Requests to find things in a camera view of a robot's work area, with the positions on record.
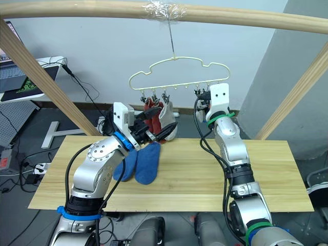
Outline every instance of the laptop screen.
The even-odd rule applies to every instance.
[[[14,26],[11,24],[11,22],[6,22],[6,23],[7,23],[8,27],[13,31],[13,33],[16,34],[16,36],[18,37],[18,39],[19,39],[20,41],[22,41],[22,40],[20,39],[19,35],[17,34],[17,32],[16,32]],[[9,61],[11,62],[11,59],[5,54],[5,52],[4,52],[2,49],[0,49],[0,64],[2,64],[2,63],[7,63],[7,62],[9,62]]]

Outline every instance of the wooden table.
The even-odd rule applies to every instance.
[[[104,137],[67,136],[37,189],[29,208],[55,210],[65,203],[64,176],[70,158],[81,147]],[[313,211],[286,141],[245,140],[255,179],[271,212]],[[209,140],[217,148],[214,140]],[[75,160],[71,173],[86,158]],[[112,181],[109,190],[116,181]],[[222,211],[223,173],[198,139],[180,138],[161,146],[157,178],[144,186],[134,178],[119,184],[106,211]]]

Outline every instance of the sock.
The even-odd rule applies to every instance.
[[[160,112],[158,118],[162,129],[166,127],[168,124],[175,122],[175,117],[173,115],[173,104],[171,101],[169,101],[168,104],[164,105],[164,108]],[[173,138],[175,138],[177,131],[178,131],[178,126],[175,127],[173,132],[171,132],[170,135],[165,138],[165,140],[170,141]]]
[[[129,155],[125,158],[125,172],[121,181],[127,181],[133,174],[136,162],[137,162],[137,151],[133,150],[129,152]],[[118,180],[123,171],[123,162],[121,162],[114,170],[113,178]]]
[[[135,169],[135,180],[137,182],[148,185],[155,180],[159,164],[159,152],[160,144],[157,142],[153,142],[139,150]]]
[[[152,99],[150,97],[148,97],[143,109],[146,111],[146,110],[150,109],[153,105],[154,105],[154,103],[153,103]],[[154,132],[151,119],[145,119],[145,124],[149,127],[150,132]]]
[[[158,107],[161,107],[163,108],[163,103],[160,101],[159,104],[158,104]],[[159,122],[159,114],[160,112],[158,112],[158,114],[154,115],[153,118],[152,118],[152,124],[153,124],[153,133],[155,134],[158,134],[161,132],[162,128],[160,126],[160,122]]]

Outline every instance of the gray wall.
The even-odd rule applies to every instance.
[[[5,0],[5,2],[25,2]],[[206,4],[282,12],[287,0],[179,0],[182,4]],[[11,19],[25,46],[37,58],[62,55],[69,68],[100,96],[97,103],[141,105],[140,92],[128,86],[129,77],[147,71],[149,65],[172,57],[167,24],[146,19],[124,18],[23,18]],[[274,29],[181,22],[172,24],[176,55],[200,57],[206,64],[224,63],[231,69],[230,108],[240,109]],[[150,76],[136,77],[135,87],[159,86],[222,78],[217,66],[202,68],[199,62],[179,60],[161,64]],[[85,94],[69,77],[58,82],[72,101],[85,101]],[[95,93],[90,86],[91,96]],[[195,86],[168,89],[175,107],[193,107]],[[163,90],[157,91],[160,97]]]
[[[285,13],[328,18],[327,0],[289,0]],[[241,107],[238,121],[254,138],[328,41],[328,35],[276,30]],[[328,149],[328,72],[268,139],[288,140],[297,159]]]

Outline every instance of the wooden pole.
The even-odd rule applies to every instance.
[[[320,53],[314,59],[312,64],[302,75],[290,93],[282,101],[270,119],[258,132],[256,139],[266,139],[282,122],[282,120],[291,112],[291,110],[301,101],[311,87],[328,69],[328,42],[324,45]]]
[[[0,47],[24,73],[89,136],[100,136],[96,128],[39,65],[3,19],[0,19]]]
[[[25,17],[115,17],[151,18],[150,2],[54,1],[0,4],[2,18]],[[328,19],[268,11],[178,4],[182,22],[218,23],[267,27],[328,34]]]

